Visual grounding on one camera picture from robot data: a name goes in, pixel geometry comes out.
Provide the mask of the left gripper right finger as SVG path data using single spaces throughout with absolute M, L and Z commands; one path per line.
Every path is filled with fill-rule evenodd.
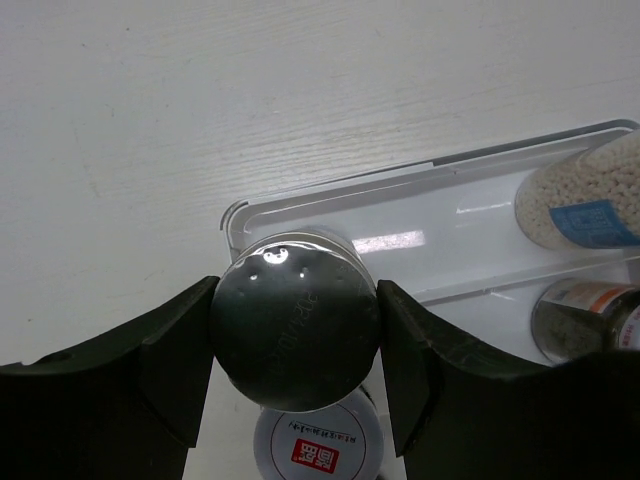
M 639 356 L 547 367 L 499 350 L 382 280 L 381 355 L 410 479 L 635 479 Z

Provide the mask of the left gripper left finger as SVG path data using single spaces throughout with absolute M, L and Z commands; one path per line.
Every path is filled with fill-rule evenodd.
M 208 276 L 78 345 L 1 368 L 4 479 L 180 479 L 214 352 Z

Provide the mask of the white-lid small jar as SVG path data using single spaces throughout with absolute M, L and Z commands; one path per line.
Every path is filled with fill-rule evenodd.
M 591 353 L 639 349 L 639 287 L 569 278 L 536 302 L 531 333 L 553 363 Z
M 264 479 L 375 479 L 384 458 L 384 433 L 375 404 L 358 388 L 309 413 L 264 409 L 253 452 Z

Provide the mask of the silver-lid shaker bottle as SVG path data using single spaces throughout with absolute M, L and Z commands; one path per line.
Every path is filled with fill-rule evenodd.
M 514 207 L 520 229 L 544 248 L 637 248 L 639 132 L 534 171 Z
M 322 229 L 267 236 L 243 250 L 211 303 L 215 357 L 263 408 L 312 412 L 368 376 L 382 319 L 376 286 L 348 240 Z

